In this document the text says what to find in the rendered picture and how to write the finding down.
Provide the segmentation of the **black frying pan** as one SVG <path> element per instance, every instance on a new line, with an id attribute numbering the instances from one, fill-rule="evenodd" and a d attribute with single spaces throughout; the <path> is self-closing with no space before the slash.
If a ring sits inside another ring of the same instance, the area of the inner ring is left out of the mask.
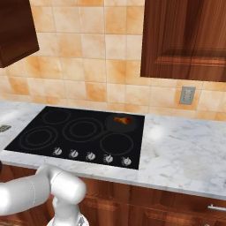
<path id="1" fill-rule="evenodd" d="M 112 114 L 106 121 L 105 125 L 108 130 L 112 132 L 132 132 L 134 131 L 139 123 L 136 117 L 126 114 Z"/>

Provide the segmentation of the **black glass hob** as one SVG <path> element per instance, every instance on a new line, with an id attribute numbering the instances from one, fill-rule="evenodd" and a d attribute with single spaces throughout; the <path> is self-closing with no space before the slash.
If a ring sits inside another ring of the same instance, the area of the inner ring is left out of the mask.
<path id="1" fill-rule="evenodd" d="M 105 125 L 106 119 L 112 114 L 126 113 L 46 107 L 5 149 L 136 170 L 139 167 L 145 118 L 131 115 L 139 123 L 134 131 L 112 132 Z M 62 149 L 60 155 L 53 155 L 56 147 Z M 71 158 L 71 150 L 77 150 L 79 155 Z M 95 154 L 92 161 L 86 159 L 88 152 Z M 104 161 L 104 156 L 108 154 L 113 157 L 111 163 Z M 123 157 L 129 157 L 132 163 L 123 165 Z"/>

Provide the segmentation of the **dark wood base cupboards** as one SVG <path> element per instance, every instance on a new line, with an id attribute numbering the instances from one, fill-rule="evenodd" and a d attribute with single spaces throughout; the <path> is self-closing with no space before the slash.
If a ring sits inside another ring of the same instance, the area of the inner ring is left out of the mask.
<path id="1" fill-rule="evenodd" d="M 66 170 L 87 185 L 79 204 L 90 226 L 226 226 L 226 197 L 209 193 L 136 185 Z"/>

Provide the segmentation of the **dark wood extractor hood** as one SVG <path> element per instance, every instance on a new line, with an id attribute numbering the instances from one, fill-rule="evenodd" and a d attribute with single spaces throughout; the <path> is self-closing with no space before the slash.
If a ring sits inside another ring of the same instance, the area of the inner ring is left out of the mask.
<path id="1" fill-rule="evenodd" d="M 0 0 L 0 68 L 39 49 L 29 0 Z"/>

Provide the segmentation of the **grey wall socket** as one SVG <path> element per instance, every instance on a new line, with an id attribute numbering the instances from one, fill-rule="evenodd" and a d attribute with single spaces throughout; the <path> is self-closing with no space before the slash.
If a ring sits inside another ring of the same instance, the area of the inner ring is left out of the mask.
<path id="1" fill-rule="evenodd" d="M 192 105 L 196 87 L 182 87 L 180 104 Z"/>

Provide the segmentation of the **dark wood wall cupboard door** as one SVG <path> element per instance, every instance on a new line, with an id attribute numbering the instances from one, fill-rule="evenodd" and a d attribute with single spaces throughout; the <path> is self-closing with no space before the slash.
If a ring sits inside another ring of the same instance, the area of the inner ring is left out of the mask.
<path id="1" fill-rule="evenodd" d="M 146 0 L 140 75 L 226 82 L 226 0 Z"/>

